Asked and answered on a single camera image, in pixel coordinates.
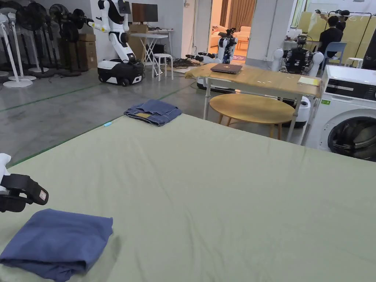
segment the folded blue cloth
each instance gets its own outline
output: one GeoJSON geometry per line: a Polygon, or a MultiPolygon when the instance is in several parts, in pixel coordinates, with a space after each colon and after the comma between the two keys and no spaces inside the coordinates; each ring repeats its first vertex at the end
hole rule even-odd
{"type": "Polygon", "coordinates": [[[149,100],[129,108],[124,114],[156,126],[163,126],[181,115],[182,111],[165,102],[149,100]]]}
{"type": "Polygon", "coordinates": [[[0,263],[56,282],[87,272],[112,234],[112,218],[45,209],[35,213],[0,255],[0,263]]]}

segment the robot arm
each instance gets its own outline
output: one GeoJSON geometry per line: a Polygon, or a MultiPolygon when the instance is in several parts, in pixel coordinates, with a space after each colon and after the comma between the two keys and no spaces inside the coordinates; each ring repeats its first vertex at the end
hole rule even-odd
{"type": "Polygon", "coordinates": [[[102,21],[102,24],[97,24],[91,19],[88,19],[87,24],[88,26],[94,29],[100,30],[102,32],[110,32],[111,29],[110,29],[109,20],[108,20],[108,11],[110,9],[110,3],[108,0],[99,1],[98,6],[102,15],[99,18],[99,20],[102,21]]]}
{"type": "Polygon", "coordinates": [[[221,63],[221,60],[217,58],[217,54],[202,53],[200,52],[197,56],[195,55],[185,55],[187,58],[194,59],[196,61],[202,62],[204,64],[209,63],[221,63]]]}
{"type": "Polygon", "coordinates": [[[21,212],[26,204],[47,204],[48,192],[30,176],[10,174],[6,170],[5,165],[10,160],[9,155],[0,154],[0,212],[21,212]]]}

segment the laptop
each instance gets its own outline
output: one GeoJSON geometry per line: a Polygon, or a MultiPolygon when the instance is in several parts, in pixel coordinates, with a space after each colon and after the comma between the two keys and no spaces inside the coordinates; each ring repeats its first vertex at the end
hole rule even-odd
{"type": "Polygon", "coordinates": [[[211,68],[217,73],[237,74],[243,68],[242,65],[218,64],[211,68]]]}

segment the black shirt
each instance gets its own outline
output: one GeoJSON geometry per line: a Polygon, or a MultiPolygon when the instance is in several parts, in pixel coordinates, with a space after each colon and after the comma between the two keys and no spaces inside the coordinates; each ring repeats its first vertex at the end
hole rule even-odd
{"type": "Polygon", "coordinates": [[[336,26],[336,28],[338,28],[340,31],[344,31],[345,28],[346,28],[346,22],[339,22],[336,26]]]}
{"type": "MultiPolygon", "coordinates": [[[[325,55],[325,50],[329,43],[331,42],[341,42],[343,36],[343,32],[338,28],[329,28],[326,31],[323,31],[320,34],[320,42],[321,46],[317,49],[317,51],[323,53],[325,55]]],[[[328,57],[332,58],[337,52],[328,52],[328,57]]]]}

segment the washing machine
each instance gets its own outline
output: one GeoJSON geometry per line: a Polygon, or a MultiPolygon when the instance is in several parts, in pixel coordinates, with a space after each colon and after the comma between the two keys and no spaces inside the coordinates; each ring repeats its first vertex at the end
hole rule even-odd
{"type": "Polygon", "coordinates": [[[376,72],[328,65],[305,145],[376,161],[376,72]]]}

